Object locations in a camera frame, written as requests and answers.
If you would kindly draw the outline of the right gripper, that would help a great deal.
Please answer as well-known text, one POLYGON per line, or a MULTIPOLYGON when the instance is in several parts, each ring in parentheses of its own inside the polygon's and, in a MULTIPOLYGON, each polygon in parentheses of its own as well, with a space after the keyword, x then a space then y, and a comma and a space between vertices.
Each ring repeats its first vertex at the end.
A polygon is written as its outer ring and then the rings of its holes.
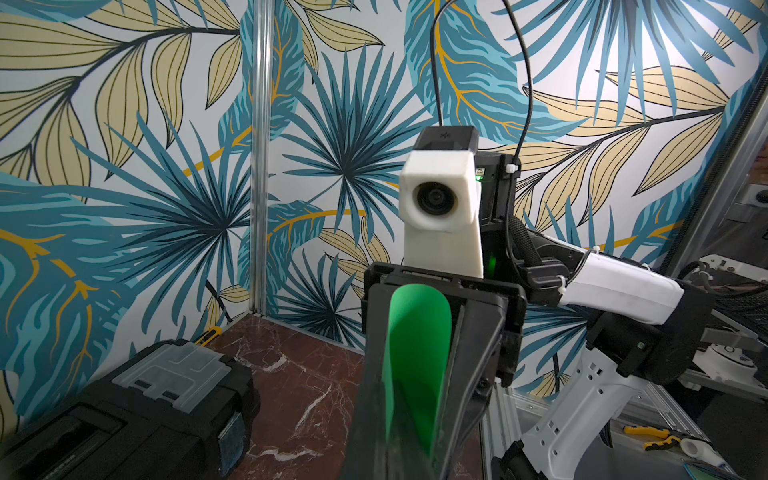
POLYGON ((479 424, 494 377, 504 387, 514 380, 527 309, 521 286, 391 263, 371 264, 364 272, 362 297, 363 377, 341 479, 420 477, 420 441, 403 385, 392 373, 388 348, 395 286, 413 283, 441 292, 457 316, 432 454, 437 479, 449 476, 456 449, 479 424))

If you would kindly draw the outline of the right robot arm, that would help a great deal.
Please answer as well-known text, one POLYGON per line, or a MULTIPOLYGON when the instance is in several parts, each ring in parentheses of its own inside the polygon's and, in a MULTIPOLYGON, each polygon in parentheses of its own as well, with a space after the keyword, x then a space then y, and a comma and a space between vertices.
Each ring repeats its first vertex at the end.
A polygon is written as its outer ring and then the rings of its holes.
MULTIPOLYGON (((400 175, 405 261, 365 276, 367 344, 344 479, 444 479, 492 384, 513 375, 503 338, 526 295, 483 276, 481 184, 471 151, 412 152, 400 175)), ((597 252, 554 279, 560 305, 594 308, 576 373, 498 460, 503 479, 570 479, 631 396, 675 380, 698 346, 707 295, 597 252)))

